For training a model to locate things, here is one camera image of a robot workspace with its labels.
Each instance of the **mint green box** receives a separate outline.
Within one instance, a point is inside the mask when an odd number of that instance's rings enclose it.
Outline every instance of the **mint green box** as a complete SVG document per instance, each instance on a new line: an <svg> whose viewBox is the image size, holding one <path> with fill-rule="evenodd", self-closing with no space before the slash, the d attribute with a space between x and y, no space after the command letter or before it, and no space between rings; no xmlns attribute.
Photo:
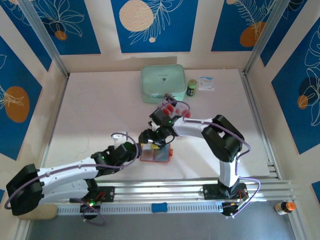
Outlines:
<svg viewBox="0 0 320 240"><path fill-rule="evenodd" d="M165 94L183 101L187 90L185 70L180 64L151 65L141 69L142 100L159 104Z"/></svg>

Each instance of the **small card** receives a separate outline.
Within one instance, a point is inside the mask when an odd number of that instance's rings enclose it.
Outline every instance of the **small card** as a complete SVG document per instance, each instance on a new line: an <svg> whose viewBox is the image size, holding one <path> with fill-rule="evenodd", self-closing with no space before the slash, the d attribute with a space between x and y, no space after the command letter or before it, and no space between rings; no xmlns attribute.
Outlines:
<svg viewBox="0 0 320 240"><path fill-rule="evenodd" d="M210 76L200 76L199 90L214 91L215 90L214 78Z"/></svg>

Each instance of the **white tabletop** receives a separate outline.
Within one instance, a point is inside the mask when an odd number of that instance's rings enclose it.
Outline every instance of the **white tabletop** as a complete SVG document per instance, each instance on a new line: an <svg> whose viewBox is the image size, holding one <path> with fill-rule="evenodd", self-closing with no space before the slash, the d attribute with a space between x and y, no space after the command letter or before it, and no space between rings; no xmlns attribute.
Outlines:
<svg viewBox="0 0 320 240"><path fill-rule="evenodd" d="M267 155L257 132L237 69L186 70L186 79L214 78L214 91L200 91L185 97L193 119L224 115L251 145L239 165L241 176L268 176ZM45 167L64 165L89 157L113 145L110 135L127 131L138 140L147 129L155 104L142 101L140 72L71 73L57 119ZM120 172L100 180L161 180L219 176L219 161L204 139L178 137L171 144L169 163L136 160Z"/></svg>

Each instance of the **orange bottle cap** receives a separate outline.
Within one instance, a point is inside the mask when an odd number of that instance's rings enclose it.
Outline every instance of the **orange bottle cap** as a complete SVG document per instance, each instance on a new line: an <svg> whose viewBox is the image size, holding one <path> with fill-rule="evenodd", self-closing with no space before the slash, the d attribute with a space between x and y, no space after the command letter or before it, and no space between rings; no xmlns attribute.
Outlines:
<svg viewBox="0 0 320 240"><path fill-rule="evenodd" d="M297 208L293 202L288 202L285 206L289 211L293 211Z"/></svg>

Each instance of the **gray floor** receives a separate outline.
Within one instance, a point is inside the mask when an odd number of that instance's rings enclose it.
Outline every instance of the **gray floor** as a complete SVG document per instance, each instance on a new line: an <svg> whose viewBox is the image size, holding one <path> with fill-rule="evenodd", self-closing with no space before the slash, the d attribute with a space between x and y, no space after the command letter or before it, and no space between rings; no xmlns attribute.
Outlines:
<svg viewBox="0 0 320 240"><path fill-rule="evenodd" d="M107 225L92 226L80 216L34 221L27 240L294 240L287 215L275 202L253 202L235 219L221 213L108 215Z"/></svg>

